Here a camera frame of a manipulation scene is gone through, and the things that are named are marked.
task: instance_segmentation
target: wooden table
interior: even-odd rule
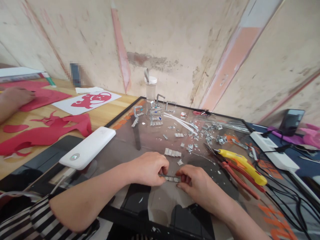
[[[59,79],[53,79],[53,81],[58,86],[57,88],[52,88],[51,86],[46,86],[44,88],[57,90],[63,93],[70,94],[72,96],[80,95],[80,94],[76,94],[75,88],[72,85],[72,83],[59,80]],[[134,97],[134,96],[129,96],[121,93],[117,93],[117,94],[121,95],[122,97],[88,112],[91,120],[92,131],[96,130],[98,127],[106,125],[113,118],[115,118],[119,113],[121,113],[124,109],[126,109],[131,103],[133,103],[136,99],[138,99],[138,97]],[[30,121],[30,120],[49,117],[50,113],[52,113],[53,111],[56,111],[54,115],[59,117],[65,117],[70,115],[51,104],[43,106],[41,108],[34,109],[30,112],[17,112],[0,126],[1,128],[0,142],[3,142],[19,134],[19,133],[4,133],[3,127],[5,125],[26,124],[26,125],[29,125],[28,129],[35,128],[35,127],[43,127],[44,125],[42,122],[36,122],[36,121]],[[84,138],[78,130],[74,130],[61,136],[60,139],[66,135],[72,135],[72,136]],[[34,146],[32,148],[21,150],[20,152],[23,152],[23,153],[27,153],[30,151],[32,152],[26,157],[15,156],[8,159],[3,159],[4,157],[0,156],[0,179],[3,179],[4,177],[12,173],[14,170],[16,170],[17,168],[19,168],[20,166],[22,166],[23,164],[25,164],[26,162],[28,162],[29,160],[37,156],[39,153],[41,153],[45,149],[47,149],[48,147],[49,146]]]

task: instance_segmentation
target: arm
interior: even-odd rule
[[[159,186],[165,179],[158,173],[167,174],[168,168],[165,156],[145,153],[55,196],[49,202],[51,210],[64,226],[82,232],[121,188],[131,183]]]
[[[185,165],[176,173],[177,187],[224,222],[236,239],[270,240],[253,219],[199,167]]]
[[[0,124],[34,98],[33,92],[19,87],[7,88],[0,93]]]

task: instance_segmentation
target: white bottle cap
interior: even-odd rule
[[[148,83],[146,77],[144,77],[144,81],[145,83]],[[149,76],[149,84],[156,84],[156,83],[157,83],[157,78]]]

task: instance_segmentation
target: hand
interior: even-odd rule
[[[177,176],[181,176],[178,188],[185,191],[196,203],[226,222],[232,217],[232,209],[236,203],[230,198],[200,167],[185,165]]]
[[[0,102],[6,103],[9,108],[16,109],[31,102],[34,98],[33,92],[20,87],[7,88],[0,94]]]
[[[160,186],[166,180],[158,174],[168,174],[169,161],[158,152],[147,152],[128,162],[132,183]]]

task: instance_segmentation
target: wire cutters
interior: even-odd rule
[[[260,196],[252,189],[250,188],[244,181],[242,181],[237,174],[235,174],[235,172],[231,169],[235,169],[236,171],[240,172],[246,179],[248,179],[256,188],[259,189],[260,192],[265,193],[266,190],[255,183],[254,179],[248,174],[246,173],[244,170],[242,170],[241,168],[239,168],[238,166],[234,165],[232,162],[228,162],[223,156],[221,156],[219,154],[219,152],[215,152],[209,145],[205,144],[204,145],[207,147],[207,149],[213,153],[216,158],[219,160],[219,164],[220,166],[225,169],[230,176],[233,177],[233,179],[241,186],[243,187],[248,193],[250,193],[250,195],[252,195],[255,199],[260,200]]]

